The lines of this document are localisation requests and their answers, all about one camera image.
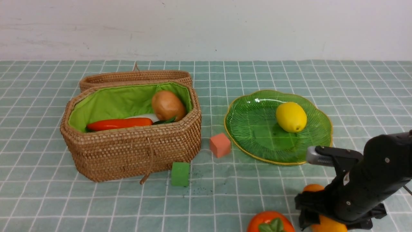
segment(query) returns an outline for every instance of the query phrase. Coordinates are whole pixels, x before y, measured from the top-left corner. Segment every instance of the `orange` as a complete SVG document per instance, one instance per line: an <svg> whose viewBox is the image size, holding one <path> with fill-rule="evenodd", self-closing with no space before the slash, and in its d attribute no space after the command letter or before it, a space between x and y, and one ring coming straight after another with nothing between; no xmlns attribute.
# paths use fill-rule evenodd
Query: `orange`
<svg viewBox="0 0 412 232"><path fill-rule="evenodd" d="M310 184L303 188L303 191L317 192L324 190L322 185ZM311 225L312 232L348 232L346 226L342 223L336 222L328 217L319 215L320 224Z"/></svg>

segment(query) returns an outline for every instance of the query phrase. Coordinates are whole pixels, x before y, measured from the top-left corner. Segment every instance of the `yellow lemon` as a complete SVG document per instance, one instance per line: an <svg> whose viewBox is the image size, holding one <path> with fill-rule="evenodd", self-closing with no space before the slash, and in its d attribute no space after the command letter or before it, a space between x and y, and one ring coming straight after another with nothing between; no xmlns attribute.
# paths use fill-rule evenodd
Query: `yellow lemon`
<svg viewBox="0 0 412 232"><path fill-rule="evenodd" d="M305 110L295 102L285 102L276 109L279 126L289 133L301 132L307 123Z"/></svg>

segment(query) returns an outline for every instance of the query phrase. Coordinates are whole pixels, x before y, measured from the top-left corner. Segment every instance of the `basket handle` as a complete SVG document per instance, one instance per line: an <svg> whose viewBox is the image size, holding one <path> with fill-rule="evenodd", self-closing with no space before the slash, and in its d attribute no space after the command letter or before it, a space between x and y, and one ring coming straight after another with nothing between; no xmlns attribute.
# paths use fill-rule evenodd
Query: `basket handle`
<svg viewBox="0 0 412 232"><path fill-rule="evenodd" d="M150 165L149 168L147 169L146 175L143 176L143 178L140 180L140 184L143 185L146 180L149 178L150 172L152 170L152 166L153 166L153 160L155 159L155 151L153 150L152 144L150 143L150 139L147 138L148 142L149 142L149 146L150 146Z"/></svg>
<svg viewBox="0 0 412 232"><path fill-rule="evenodd" d="M135 72L136 70L137 70L138 72L140 72L140 69L139 69L139 67L137 66L137 61L134 62L134 67L133 67L133 71L132 71L132 72Z"/></svg>

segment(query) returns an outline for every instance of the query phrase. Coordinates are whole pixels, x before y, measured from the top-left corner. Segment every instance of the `green stem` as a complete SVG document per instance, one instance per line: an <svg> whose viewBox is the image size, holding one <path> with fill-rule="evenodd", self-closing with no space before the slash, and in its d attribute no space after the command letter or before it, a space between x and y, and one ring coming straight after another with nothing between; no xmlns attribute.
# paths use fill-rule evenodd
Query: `green stem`
<svg viewBox="0 0 412 232"><path fill-rule="evenodd" d="M261 223L259 232L286 232L283 229L283 221L280 218L274 218L269 224Z"/></svg>

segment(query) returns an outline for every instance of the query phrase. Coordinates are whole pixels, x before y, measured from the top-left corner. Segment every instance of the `wicker basket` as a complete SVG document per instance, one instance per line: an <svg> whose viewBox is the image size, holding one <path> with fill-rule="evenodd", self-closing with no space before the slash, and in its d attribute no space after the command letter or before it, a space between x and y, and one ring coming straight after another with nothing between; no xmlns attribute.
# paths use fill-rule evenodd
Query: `wicker basket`
<svg viewBox="0 0 412 232"><path fill-rule="evenodd" d="M180 121L145 127L84 133L69 125L69 117L80 101L106 87L165 83L162 80L143 80L107 83L91 87L68 102L60 132L71 152L77 170L95 182L116 180L170 170L173 162L190 162L200 151L201 110L195 90L190 93L192 110Z"/></svg>
<svg viewBox="0 0 412 232"><path fill-rule="evenodd" d="M80 91L83 92L91 87L103 86L108 83L125 83L135 80L162 80L177 82L192 86L190 73L179 70L144 70L140 71L137 63L130 72L100 73L83 78L79 82Z"/></svg>

